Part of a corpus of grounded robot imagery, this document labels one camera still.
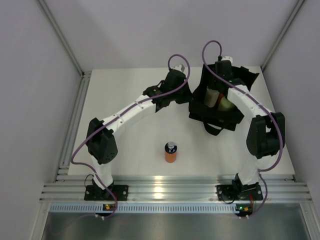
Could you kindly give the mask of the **black canvas bag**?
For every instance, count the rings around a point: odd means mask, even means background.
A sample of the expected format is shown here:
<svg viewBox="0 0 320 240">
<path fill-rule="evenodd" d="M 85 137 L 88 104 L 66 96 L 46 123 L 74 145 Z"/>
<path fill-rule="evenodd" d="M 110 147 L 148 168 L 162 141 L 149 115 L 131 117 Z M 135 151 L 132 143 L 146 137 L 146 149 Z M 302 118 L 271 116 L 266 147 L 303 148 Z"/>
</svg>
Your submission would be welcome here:
<svg viewBox="0 0 320 240">
<path fill-rule="evenodd" d="M 235 107 L 231 111 L 219 111 L 218 107 L 208 107 L 204 104 L 206 89 L 217 90 L 224 96 L 227 95 L 229 86 L 214 86 L 214 76 L 210 71 L 213 71 L 214 64 L 209 64 L 208 67 L 203 66 L 200 82 L 198 87 L 192 93 L 193 99 L 189 102 L 189 118 L 200 121 L 203 123 L 205 130 L 213 135 L 217 136 L 223 129 L 234 131 L 237 124 L 239 124 L 244 115 L 241 111 Z M 250 72 L 249 69 L 241 66 L 232 66 L 234 79 L 231 80 L 231 84 L 237 86 L 243 84 L 248 90 L 251 89 L 253 83 L 259 76 L 258 73 Z"/>
</svg>

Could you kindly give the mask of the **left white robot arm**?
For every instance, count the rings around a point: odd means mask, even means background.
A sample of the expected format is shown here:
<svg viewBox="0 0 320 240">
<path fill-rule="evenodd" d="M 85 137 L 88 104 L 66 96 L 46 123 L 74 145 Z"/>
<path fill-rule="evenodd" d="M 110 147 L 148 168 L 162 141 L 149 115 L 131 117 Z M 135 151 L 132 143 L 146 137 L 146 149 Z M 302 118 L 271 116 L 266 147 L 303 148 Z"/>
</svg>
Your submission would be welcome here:
<svg viewBox="0 0 320 240">
<path fill-rule="evenodd" d="M 94 198 L 107 200 L 113 194 L 111 161 L 118 154 L 116 139 L 143 118 L 166 108 L 170 103 L 188 103 L 192 99 L 182 64 L 169 69 L 164 80 L 148 87 L 126 108 L 102 120 L 89 122 L 86 146 L 97 173 L 90 186 Z"/>
</svg>

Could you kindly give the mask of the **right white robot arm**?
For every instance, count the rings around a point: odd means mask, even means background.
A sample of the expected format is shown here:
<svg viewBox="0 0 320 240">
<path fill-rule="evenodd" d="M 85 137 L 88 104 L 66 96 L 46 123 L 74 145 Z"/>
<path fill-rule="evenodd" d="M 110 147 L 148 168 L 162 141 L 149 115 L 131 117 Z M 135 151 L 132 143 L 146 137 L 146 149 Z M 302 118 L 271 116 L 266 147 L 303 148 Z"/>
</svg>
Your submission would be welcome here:
<svg viewBox="0 0 320 240">
<path fill-rule="evenodd" d="M 220 58 L 214 64 L 216 89 L 243 114 L 249 122 L 246 147 L 255 160 L 244 164 L 231 184 L 217 187 L 219 200 L 226 204 L 234 201 L 263 200 L 259 180 L 279 163 L 285 145 L 285 116 L 272 112 L 259 103 L 246 83 L 250 72 L 242 68 L 245 76 L 237 77 L 229 59 Z"/>
</svg>

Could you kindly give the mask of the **cream bottle white cap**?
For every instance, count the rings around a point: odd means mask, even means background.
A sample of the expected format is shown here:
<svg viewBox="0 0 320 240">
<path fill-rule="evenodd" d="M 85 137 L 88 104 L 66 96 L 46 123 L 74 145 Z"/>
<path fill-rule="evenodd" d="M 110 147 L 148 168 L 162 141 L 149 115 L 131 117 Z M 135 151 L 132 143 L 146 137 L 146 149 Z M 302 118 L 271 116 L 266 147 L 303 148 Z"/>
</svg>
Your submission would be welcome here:
<svg viewBox="0 0 320 240">
<path fill-rule="evenodd" d="M 220 93 L 218 90 L 211 89 L 211 88 L 207 87 L 203 103 L 207 107 L 213 108 L 216 105 L 219 94 Z"/>
</svg>

